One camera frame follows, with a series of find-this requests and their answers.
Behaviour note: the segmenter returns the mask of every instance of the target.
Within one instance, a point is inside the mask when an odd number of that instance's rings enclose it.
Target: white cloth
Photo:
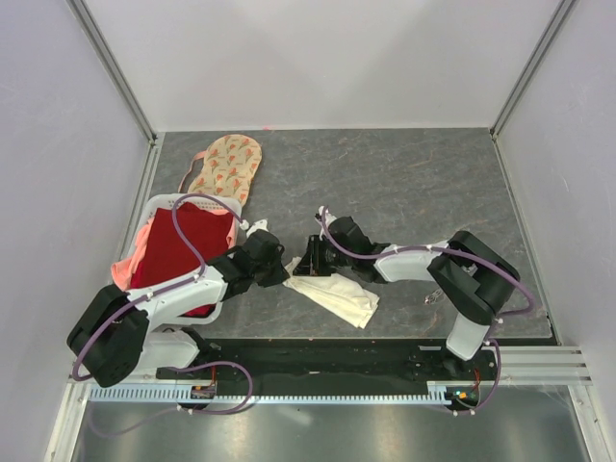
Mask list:
[[[285,270],[293,274],[301,258],[295,257]],[[284,283],[290,289],[306,295],[334,315],[354,327],[366,327],[376,311],[378,295],[368,292],[340,274],[331,276],[291,276]]]

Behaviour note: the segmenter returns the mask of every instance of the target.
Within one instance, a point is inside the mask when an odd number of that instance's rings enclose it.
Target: white wall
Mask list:
[[[88,0],[157,130],[492,124],[557,0]]]
[[[578,2],[501,136],[558,332],[616,428],[616,4]]]
[[[0,460],[41,460],[65,339],[127,224],[146,153],[64,0],[0,5]]]

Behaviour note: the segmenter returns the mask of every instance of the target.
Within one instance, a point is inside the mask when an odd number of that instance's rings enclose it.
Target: orange patterned bag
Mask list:
[[[261,164],[261,146],[244,135],[227,135],[214,141],[207,150],[192,158],[191,169],[184,175],[181,192],[194,163],[203,159],[203,169],[189,186],[188,193],[233,197],[245,205],[252,179]]]

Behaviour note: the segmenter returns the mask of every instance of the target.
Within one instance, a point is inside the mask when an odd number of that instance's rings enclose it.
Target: gray tabletop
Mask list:
[[[229,132],[168,133],[151,195],[176,193],[193,155]],[[243,132],[263,147],[244,217],[267,218],[286,252],[303,255],[319,232],[314,214],[352,216],[377,242],[427,244],[467,229],[518,269],[537,294],[520,229],[486,129],[297,130]],[[455,308],[441,297],[426,305],[434,283],[365,285],[380,296],[365,329],[278,286],[252,287],[224,303],[201,327],[209,337],[447,337]],[[505,309],[523,308],[514,294]],[[499,337],[550,337],[543,308],[512,317]]]

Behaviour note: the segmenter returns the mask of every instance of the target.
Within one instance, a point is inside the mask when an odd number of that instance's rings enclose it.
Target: pink cloth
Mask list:
[[[214,215],[225,215],[229,212],[224,209],[208,210]],[[152,223],[154,218],[151,218],[147,223],[138,231],[135,237],[135,253],[124,260],[112,264],[112,279],[121,291],[128,291],[131,288],[131,279],[133,274],[137,270],[139,263],[145,256],[145,250],[147,249],[147,239],[150,236],[150,230],[152,229]],[[229,234],[227,235],[227,243],[229,248],[235,245],[235,220],[231,221],[231,228],[229,228]]]

